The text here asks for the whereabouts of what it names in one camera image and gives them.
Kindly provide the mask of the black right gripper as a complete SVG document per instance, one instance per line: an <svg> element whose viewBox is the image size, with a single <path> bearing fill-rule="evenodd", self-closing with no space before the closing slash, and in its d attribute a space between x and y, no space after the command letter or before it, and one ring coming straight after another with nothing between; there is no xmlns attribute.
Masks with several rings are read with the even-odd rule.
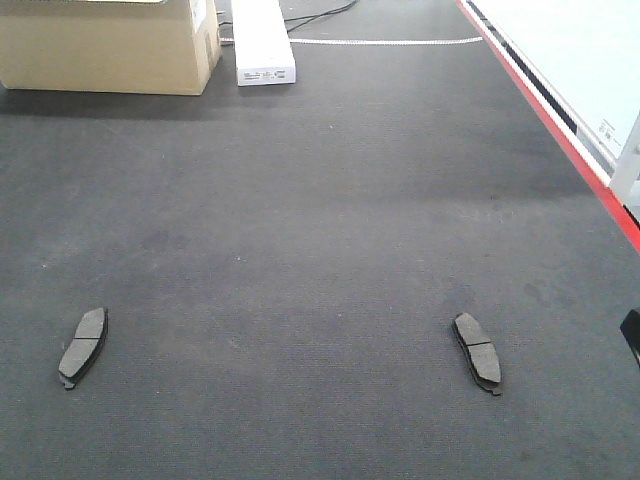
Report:
<svg viewBox="0 0 640 480"><path fill-rule="evenodd" d="M620 331L624 336L637 365L640 365L640 312L638 308L631 309L620 324Z"/></svg>

